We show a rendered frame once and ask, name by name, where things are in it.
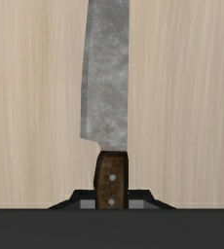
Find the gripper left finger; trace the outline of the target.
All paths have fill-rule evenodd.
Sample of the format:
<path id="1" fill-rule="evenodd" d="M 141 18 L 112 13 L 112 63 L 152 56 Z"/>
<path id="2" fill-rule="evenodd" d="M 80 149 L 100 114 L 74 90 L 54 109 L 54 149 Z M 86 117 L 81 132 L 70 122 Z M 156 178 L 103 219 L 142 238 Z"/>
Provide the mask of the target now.
<path id="1" fill-rule="evenodd" d="M 95 191 L 75 190 L 69 199 L 51 206 L 51 209 L 95 209 Z"/>

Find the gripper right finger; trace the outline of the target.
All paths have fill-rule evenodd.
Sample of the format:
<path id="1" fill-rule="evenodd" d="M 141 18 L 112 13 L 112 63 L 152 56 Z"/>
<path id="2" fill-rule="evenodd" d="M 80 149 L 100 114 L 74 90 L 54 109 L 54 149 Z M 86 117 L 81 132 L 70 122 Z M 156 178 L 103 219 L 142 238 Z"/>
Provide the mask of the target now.
<path id="1" fill-rule="evenodd" d="M 173 209 L 173 206 L 155 199 L 149 190 L 129 190 L 129 209 Z"/>

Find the knife with brown wooden handle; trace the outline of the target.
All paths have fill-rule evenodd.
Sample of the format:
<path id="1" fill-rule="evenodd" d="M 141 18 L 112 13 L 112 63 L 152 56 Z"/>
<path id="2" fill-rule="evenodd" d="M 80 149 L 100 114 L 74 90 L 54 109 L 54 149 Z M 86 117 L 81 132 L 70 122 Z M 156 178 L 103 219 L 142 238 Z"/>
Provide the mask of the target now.
<path id="1" fill-rule="evenodd" d="M 100 148 L 93 178 L 97 209 L 129 206 L 129 31 L 130 0 L 89 0 L 81 137 Z"/>

